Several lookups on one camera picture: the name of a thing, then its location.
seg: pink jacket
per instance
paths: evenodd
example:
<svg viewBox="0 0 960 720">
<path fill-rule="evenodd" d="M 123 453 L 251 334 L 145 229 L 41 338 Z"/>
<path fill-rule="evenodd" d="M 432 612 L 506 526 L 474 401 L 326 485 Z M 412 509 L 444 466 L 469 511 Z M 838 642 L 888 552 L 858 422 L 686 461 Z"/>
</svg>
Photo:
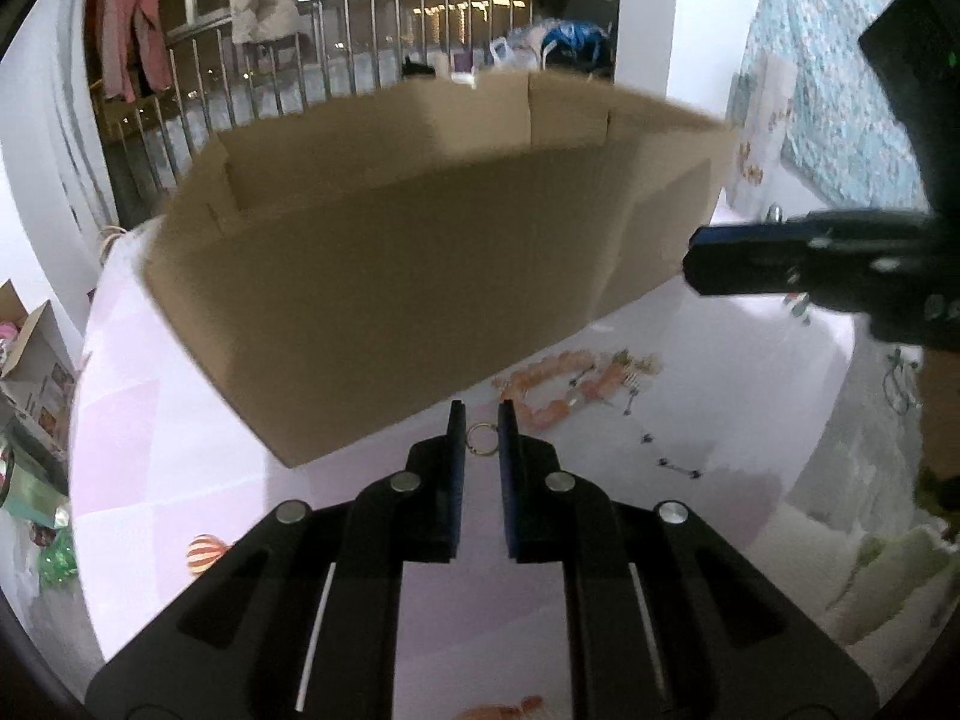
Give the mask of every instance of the pink jacket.
<svg viewBox="0 0 960 720">
<path fill-rule="evenodd" d="M 104 94 L 108 98 L 123 97 L 128 103 L 136 99 L 127 73 L 131 51 L 131 25 L 136 33 L 140 61 L 147 83 L 160 92 L 173 83 L 170 65 L 160 26 L 158 0 L 99 0 L 97 25 L 100 60 L 104 68 Z"/>
</svg>

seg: open cardboard box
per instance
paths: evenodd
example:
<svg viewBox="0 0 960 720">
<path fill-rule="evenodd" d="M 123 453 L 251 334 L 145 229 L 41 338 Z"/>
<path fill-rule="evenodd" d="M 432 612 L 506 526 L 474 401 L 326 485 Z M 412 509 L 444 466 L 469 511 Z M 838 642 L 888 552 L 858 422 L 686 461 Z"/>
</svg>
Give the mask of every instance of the open cardboard box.
<svg viewBox="0 0 960 720">
<path fill-rule="evenodd" d="M 579 76 L 400 84 L 212 139 L 144 277 L 296 466 L 678 274 L 733 144 L 726 124 Z"/>
<path fill-rule="evenodd" d="M 44 328 L 49 326 L 45 319 L 51 314 L 49 300 L 28 314 L 13 282 L 0 287 L 0 322 L 11 322 L 20 330 L 0 370 L 0 389 L 21 421 L 29 418 L 34 424 L 28 427 L 40 427 L 53 442 L 53 446 L 44 442 L 46 447 L 61 452 L 67 445 L 75 381 L 69 361 L 56 354 L 54 344 L 45 337 L 50 332 Z"/>
</svg>

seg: black mount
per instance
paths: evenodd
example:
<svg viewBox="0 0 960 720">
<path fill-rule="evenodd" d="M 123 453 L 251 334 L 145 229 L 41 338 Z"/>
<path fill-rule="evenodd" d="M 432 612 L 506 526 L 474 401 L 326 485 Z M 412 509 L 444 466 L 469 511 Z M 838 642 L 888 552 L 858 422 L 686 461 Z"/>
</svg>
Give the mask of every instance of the black mount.
<svg viewBox="0 0 960 720">
<path fill-rule="evenodd" d="M 454 402 L 444 436 L 352 503 L 274 509 L 104 666 L 86 707 L 100 720 L 389 720 L 402 565 L 456 555 L 465 427 Z M 521 436 L 512 403 L 498 429 L 511 557 L 563 564 L 577 720 L 877 711 L 846 653 L 683 504 L 613 503 Z"/>
<path fill-rule="evenodd" d="M 807 293 L 870 314 L 872 336 L 960 350 L 960 227 L 909 211 L 824 211 L 701 227 L 683 258 L 700 295 Z"/>
</svg>

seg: metal screw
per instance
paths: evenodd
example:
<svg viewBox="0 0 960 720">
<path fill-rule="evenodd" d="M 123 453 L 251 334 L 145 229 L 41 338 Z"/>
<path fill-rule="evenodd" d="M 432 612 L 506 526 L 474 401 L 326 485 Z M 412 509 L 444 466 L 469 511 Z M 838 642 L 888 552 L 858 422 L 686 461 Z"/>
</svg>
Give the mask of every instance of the metal screw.
<svg viewBox="0 0 960 720">
<path fill-rule="evenodd" d="M 682 525 L 690 516 L 690 512 L 680 501 L 667 501 L 656 510 L 661 519 L 669 525 Z"/>
<path fill-rule="evenodd" d="M 420 484 L 421 479 L 413 471 L 400 471 L 390 478 L 390 487 L 395 493 L 412 493 Z"/>
<path fill-rule="evenodd" d="M 554 493 L 569 493 L 577 484 L 577 480 L 566 471 L 554 471 L 546 475 L 544 483 L 546 488 L 553 490 Z"/>
<path fill-rule="evenodd" d="M 277 519 L 284 525 L 293 525 L 306 517 L 306 512 L 310 511 L 304 501 L 284 501 L 277 506 Z"/>
</svg>

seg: striped ball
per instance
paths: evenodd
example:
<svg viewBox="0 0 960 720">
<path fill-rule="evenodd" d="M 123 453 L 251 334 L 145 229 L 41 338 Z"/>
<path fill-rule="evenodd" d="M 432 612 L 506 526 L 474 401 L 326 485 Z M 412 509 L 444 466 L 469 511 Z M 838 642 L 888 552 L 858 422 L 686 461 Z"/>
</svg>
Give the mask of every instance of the striped ball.
<svg viewBox="0 0 960 720">
<path fill-rule="evenodd" d="M 203 574 L 213 563 L 229 550 L 216 536 L 197 536 L 186 550 L 186 567 L 193 576 Z"/>
</svg>

